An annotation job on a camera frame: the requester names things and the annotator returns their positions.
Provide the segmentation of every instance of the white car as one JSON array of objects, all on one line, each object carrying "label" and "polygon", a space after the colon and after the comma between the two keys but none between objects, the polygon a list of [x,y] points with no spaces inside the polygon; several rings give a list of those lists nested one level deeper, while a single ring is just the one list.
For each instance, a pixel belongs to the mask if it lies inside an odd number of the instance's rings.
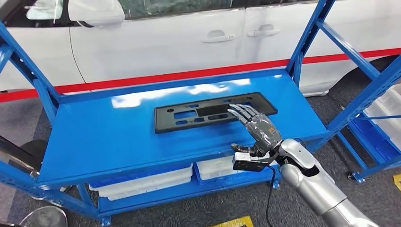
[{"label": "white car", "polygon": [[[53,85],[288,59],[316,6],[304,0],[8,0],[0,17]],[[381,65],[401,53],[400,0],[338,0],[326,21]],[[356,68],[320,32],[301,91],[324,95]],[[32,88],[10,64],[0,91]]]}]

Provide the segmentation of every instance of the yellow floor marking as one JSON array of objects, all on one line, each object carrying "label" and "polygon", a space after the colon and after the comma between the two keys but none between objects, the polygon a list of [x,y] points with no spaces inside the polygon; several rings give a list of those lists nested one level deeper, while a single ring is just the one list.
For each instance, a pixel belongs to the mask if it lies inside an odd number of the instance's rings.
[{"label": "yellow floor marking", "polygon": [[237,218],[211,227],[253,227],[253,224],[251,217],[245,216],[242,218]]},{"label": "yellow floor marking", "polygon": [[392,176],[394,178],[394,184],[401,191],[401,174]]}]

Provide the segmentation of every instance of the white bin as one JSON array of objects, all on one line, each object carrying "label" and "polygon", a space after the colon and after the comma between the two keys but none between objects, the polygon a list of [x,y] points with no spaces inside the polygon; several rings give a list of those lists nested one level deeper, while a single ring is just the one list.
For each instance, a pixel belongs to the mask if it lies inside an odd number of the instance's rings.
[{"label": "white bin", "polygon": [[197,162],[199,175],[202,180],[237,174],[242,171],[233,170],[233,155]]},{"label": "white bin", "polygon": [[[389,88],[364,113],[369,117],[401,115],[401,84]],[[376,119],[373,122],[401,149],[401,118]]]},{"label": "white bin", "polygon": [[109,200],[118,200],[126,197],[152,192],[168,187],[177,186],[191,181],[192,164],[188,168],[174,170],[167,173],[147,176],[135,180],[115,183],[103,187],[89,189],[99,191],[100,197],[107,197]]}]

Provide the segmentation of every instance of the robotic arm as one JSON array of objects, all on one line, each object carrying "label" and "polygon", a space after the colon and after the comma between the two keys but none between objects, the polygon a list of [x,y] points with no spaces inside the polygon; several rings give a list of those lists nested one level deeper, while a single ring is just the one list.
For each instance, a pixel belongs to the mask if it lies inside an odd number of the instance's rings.
[{"label": "robotic arm", "polygon": [[312,154],[296,140],[282,140],[279,131],[264,115],[248,105],[229,105],[255,138],[253,147],[232,144],[235,170],[260,172],[277,161],[282,178],[293,187],[329,227],[378,227],[356,208],[336,186]]}]

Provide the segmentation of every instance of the red stripe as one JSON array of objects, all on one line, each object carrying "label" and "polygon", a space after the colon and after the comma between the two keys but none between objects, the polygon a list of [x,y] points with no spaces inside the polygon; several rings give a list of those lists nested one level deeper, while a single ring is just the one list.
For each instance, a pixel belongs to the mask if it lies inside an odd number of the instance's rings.
[{"label": "red stripe", "polygon": [[[393,49],[377,50],[377,51],[364,51],[360,53],[365,58],[390,56],[390,55],[401,54],[401,48],[393,48]],[[343,61],[348,59],[349,57],[346,54],[342,53],[342,54],[305,57],[302,63],[311,64],[311,63],[329,62],[329,61]],[[149,84],[157,82],[166,82],[171,80],[192,79],[192,78],[207,77],[219,74],[269,69],[274,67],[286,66],[288,64],[288,61],[289,59],[283,59],[283,60],[251,63],[244,65],[227,66],[227,67],[220,67],[206,70],[168,73],[162,75],[107,80],[107,81],[84,83],[84,84],[63,85],[63,86],[57,86],[55,88],[60,93],[68,93],[68,92],[97,90],[97,89],[105,89],[113,87],[133,86],[133,85],[141,85],[141,84]],[[0,94],[0,102],[8,102],[8,101],[34,98],[34,97],[37,97],[36,90],[34,89],[16,91],[16,92]]]}]

